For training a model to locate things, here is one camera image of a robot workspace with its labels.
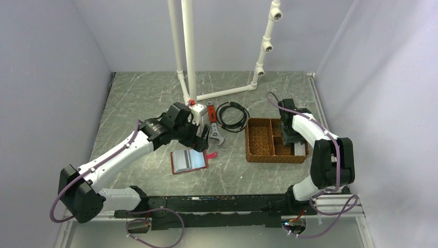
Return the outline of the red card holder wallet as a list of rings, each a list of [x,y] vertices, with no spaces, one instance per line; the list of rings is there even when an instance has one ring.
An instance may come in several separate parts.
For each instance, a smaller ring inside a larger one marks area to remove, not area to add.
[[[207,153],[197,152],[194,149],[176,150],[170,153],[172,173],[175,175],[208,168],[209,160],[217,156],[217,151]]]

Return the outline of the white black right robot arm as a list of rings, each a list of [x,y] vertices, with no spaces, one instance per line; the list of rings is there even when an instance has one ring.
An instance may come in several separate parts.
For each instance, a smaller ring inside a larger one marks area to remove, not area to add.
[[[308,143],[312,148],[310,175],[289,187],[290,197],[284,202],[287,212],[298,214],[304,209],[304,201],[354,182],[353,143],[328,131],[308,109],[295,107],[292,99],[279,101],[278,107],[284,145]]]

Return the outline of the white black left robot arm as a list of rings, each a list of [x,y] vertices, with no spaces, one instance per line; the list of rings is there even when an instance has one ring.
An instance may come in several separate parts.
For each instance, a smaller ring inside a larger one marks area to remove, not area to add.
[[[63,168],[55,201],[61,201],[79,223],[106,211],[145,215],[150,205],[143,190],[137,186],[107,189],[105,185],[125,167],[172,140],[198,152],[207,150],[210,127],[205,125],[201,135],[197,135],[198,128],[188,121],[169,128],[154,118],[138,121],[134,131],[105,154],[78,168],[72,165]]]

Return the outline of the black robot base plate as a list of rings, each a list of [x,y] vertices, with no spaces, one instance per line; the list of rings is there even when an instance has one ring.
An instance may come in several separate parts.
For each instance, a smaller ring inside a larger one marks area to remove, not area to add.
[[[116,210],[117,219],[147,217],[152,230],[180,227],[264,226],[280,228],[298,215],[316,215],[308,202],[292,202],[285,194],[149,196],[133,212]]]

